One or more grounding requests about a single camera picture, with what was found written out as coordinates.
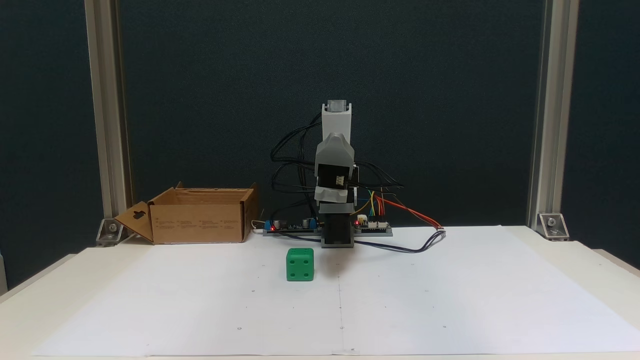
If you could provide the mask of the grey tapered fixed gripper finger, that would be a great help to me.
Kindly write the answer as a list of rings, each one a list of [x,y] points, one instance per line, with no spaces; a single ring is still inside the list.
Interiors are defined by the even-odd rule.
[[[343,133],[331,132],[317,145],[315,163],[326,166],[352,166],[355,151]]]

